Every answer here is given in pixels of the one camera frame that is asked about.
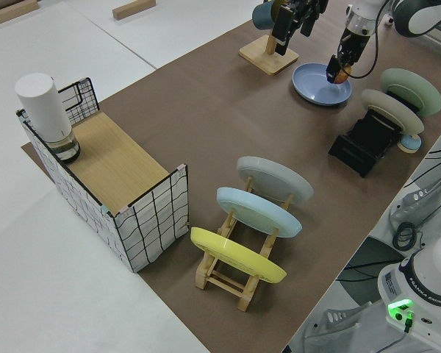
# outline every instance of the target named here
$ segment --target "brown table mat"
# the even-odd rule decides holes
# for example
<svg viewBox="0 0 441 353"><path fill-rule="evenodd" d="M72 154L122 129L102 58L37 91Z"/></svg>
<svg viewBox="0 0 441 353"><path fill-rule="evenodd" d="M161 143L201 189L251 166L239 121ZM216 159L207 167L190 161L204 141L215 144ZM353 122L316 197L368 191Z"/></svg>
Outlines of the brown table mat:
<svg viewBox="0 0 441 353"><path fill-rule="evenodd" d="M384 69L414 71L441 92L441 55L382 26L376 69L366 79L351 80L354 91L346 104L319 107L303 100L294 91L293 70L328 62L343 32L346 4L330 1L310 38L295 34L290 48L299 60L277 76L238 55L264 34L248 22L101 103L164 168L189 165L192 226L215 231L222 224L226 215L217 206L216 190L243 186L236 172L242 156L281 163L315 189L308 202L290 208L303 231L278 239L270 256L287 277L276 285L261 282L247 313L236 309L237 297L230 293L213 285L205 291L195 287L202 253L189 235L140 272L211 352L280 352L441 134L441 112L424 118L420 151L405 154L394 146L364 179L328 156L334 139L364 117L360 94L365 88L380 90ZM373 43L355 74L372 64ZM232 239L259 250L265 238L239 224Z"/></svg>

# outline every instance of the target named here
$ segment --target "plate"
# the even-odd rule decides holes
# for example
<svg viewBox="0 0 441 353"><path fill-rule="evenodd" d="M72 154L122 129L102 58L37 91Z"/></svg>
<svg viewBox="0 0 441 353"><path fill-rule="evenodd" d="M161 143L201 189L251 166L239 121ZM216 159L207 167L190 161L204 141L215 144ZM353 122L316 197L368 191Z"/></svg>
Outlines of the plate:
<svg viewBox="0 0 441 353"><path fill-rule="evenodd" d="M441 110L440 92L415 72L388 68L381 75L381 89L416 106L418 116L433 115Z"/></svg>
<svg viewBox="0 0 441 353"><path fill-rule="evenodd" d="M299 95L317 105L337 105L351 95L351 83L346 80L339 85L326 80L326 65L307 63L293 73L294 88Z"/></svg>
<svg viewBox="0 0 441 353"><path fill-rule="evenodd" d="M208 230L191 228L191 241L220 261L263 281L278 283L286 277L286 271L266 257Z"/></svg>
<svg viewBox="0 0 441 353"><path fill-rule="evenodd" d="M252 177L251 187L260 195L285 202L293 194L291 204L304 202L314 194L314 189L302 176L272 160L260 157L241 157L237 172L243 181Z"/></svg>
<svg viewBox="0 0 441 353"><path fill-rule="evenodd" d="M372 109L399 125L401 134L417 135L425 129L414 112L385 93L378 90L363 90L361 98L366 109Z"/></svg>
<svg viewBox="0 0 441 353"><path fill-rule="evenodd" d="M258 195L234 188L218 188L220 208L247 226L266 234L278 229L278 238L295 237L302 225L293 215L277 204Z"/></svg>

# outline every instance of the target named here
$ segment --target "mesh grid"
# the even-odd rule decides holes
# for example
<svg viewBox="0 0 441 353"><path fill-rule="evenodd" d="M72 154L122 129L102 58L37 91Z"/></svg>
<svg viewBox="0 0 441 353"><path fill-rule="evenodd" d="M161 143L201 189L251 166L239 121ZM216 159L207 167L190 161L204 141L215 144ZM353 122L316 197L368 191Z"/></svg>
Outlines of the mesh grid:
<svg viewBox="0 0 441 353"><path fill-rule="evenodd" d="M89 78L59 90L59 94L72 125L99 110ZM16 114L62 197L131 271L137 272L154 262L188 231L186 165L113 216L37 135L26 111L19 110Z"/></svg>

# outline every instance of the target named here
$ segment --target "light blue plate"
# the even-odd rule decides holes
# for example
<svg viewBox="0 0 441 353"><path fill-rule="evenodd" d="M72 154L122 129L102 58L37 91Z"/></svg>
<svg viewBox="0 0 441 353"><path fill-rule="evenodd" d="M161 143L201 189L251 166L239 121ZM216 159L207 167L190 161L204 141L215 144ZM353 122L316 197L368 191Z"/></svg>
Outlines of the light blue plate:
<svg viewBox="0 0 441 353"><path fill-rule="evenodd" d="M266 234L279 229L279 238L295 237L301 230L301 223L277 204L258 195L234 188L218 188L219 206L247 226Z"/></svg>
<svg viewBox="0 0 441 353"><path fill-rule="evenodd" d="M299 95L318 105L337 105L351 95L351 83L346 80L336 85L326 80L326 65L318 63L303 64L294 70L294 88Z"/></svg>

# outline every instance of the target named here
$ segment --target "dark gray mug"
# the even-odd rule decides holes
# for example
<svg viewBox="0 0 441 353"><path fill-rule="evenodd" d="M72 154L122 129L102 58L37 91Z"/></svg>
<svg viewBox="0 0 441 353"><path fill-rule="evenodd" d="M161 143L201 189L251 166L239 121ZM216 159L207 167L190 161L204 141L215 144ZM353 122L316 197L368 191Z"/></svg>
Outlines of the dark gray mug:
<svg viewBox="0 0 441 353"><path fill-rule="evenodd" d="M274 0L267 1L254 8L251 19L253 20L253 25L257 29L273 29L273 3Z"/></svg>

